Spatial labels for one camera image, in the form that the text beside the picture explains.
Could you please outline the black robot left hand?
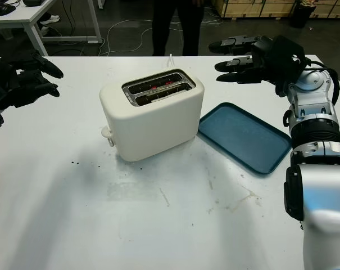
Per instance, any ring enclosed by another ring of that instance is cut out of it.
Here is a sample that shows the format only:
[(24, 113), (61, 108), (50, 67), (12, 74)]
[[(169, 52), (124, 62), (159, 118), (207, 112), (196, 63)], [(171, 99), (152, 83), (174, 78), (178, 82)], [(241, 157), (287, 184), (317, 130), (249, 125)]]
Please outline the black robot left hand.
[(8, 107), (26, 106), (45, 95), (60, 95), (58, 85), (51, 83), (43, 73), (57, 79), (64, 77), (55, 64), (35, 49), (0, 57), (0, 127), (4, 123), (1, 113)]

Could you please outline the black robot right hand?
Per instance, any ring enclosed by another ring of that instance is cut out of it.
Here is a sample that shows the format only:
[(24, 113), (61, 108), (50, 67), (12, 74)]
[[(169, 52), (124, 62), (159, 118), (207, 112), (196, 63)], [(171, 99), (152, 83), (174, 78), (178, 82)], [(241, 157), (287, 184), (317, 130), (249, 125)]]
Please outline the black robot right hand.
[(238, 84), (266, 81), (275, 86), (279, 97), (285, 97), (285, 79), (268, 58), (272, 43), (272, 39), (258, 35), (238, 35), (211, 43), (208, 48), (212, 53), (234, 57), (215, 64), (215, 70), (222, 73), (216, 80)]

